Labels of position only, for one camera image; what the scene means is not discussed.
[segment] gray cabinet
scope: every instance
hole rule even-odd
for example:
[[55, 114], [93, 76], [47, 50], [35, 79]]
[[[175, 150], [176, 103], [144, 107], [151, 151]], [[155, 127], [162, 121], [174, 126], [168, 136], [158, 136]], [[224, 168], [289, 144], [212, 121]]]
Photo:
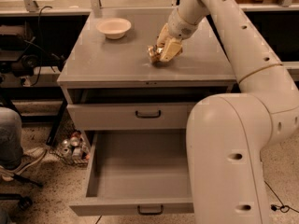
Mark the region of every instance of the gray cabinet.
[[[184, 53], [152, 65], [155, 42], [172, 8], [102, 9], [91, 14], [58, 83], [77, 129], [91, 145], [79, 216], [192, 212], [185, 128], [193, 106], [230, 91], [235, 77], [207, 21]], [[132, 29], [108, 40], [95, 29], [105, 17]]]

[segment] cabinet top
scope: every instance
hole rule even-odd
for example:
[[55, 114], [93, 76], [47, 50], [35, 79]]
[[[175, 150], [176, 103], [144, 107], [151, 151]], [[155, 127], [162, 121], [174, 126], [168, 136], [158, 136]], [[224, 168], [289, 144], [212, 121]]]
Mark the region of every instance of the cabinet top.
[[[58, 83], [78, 84], [138, 83], [165, 81], [235, 80], [217, 37], [208, 21], [202, 20], [196, 33], [183, 41], [183, 53], [169, 63], [150, 63], [147, 48], [167, 22], [173, 8], [103, 8], [91, 13], [74, 46]], [[125, 18], [132, 24], [126, 36], [107, 39], [96, 30], [105, 18]]]

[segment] shoe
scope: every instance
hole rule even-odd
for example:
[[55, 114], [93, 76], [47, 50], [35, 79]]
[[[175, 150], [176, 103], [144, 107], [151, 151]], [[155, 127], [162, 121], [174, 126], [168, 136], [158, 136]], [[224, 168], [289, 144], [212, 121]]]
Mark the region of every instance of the shoe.
[[21, 175], [27, 168], [38, 164], [46, 155], [47, 150], [43, 147], [36, 147], [30, 149], [21, 157], [21, 164], [13, 169], [8, 170], [0, 166], [0, 174], [2, 175], [2, 179], [9, 182], [12, 181], [14, 175]]

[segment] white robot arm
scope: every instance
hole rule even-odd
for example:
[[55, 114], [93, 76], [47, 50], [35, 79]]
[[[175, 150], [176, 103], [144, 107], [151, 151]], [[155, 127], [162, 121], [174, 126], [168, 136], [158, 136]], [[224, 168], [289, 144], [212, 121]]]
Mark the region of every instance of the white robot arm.
[[299, 125], [299, 92], [275, 52], [235, 0], [183, 0], [149, 54], [153, 62], [179, 55], [182, 40], [208, 13], [242, 93], [207, 97], [189, 116], [196, 223], [268, 224], [260, 151], [290, 137]]

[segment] closed drawer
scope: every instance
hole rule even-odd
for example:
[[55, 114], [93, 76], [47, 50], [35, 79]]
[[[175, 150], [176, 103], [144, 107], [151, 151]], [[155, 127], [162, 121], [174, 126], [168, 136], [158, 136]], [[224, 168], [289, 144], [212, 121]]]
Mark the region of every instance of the closed drawer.
[[79, 216], [193, 212], [185, 131], [107, 131], [97, 134]]
[[69, 105], [81, 130], [185, 129], [191, 104]]

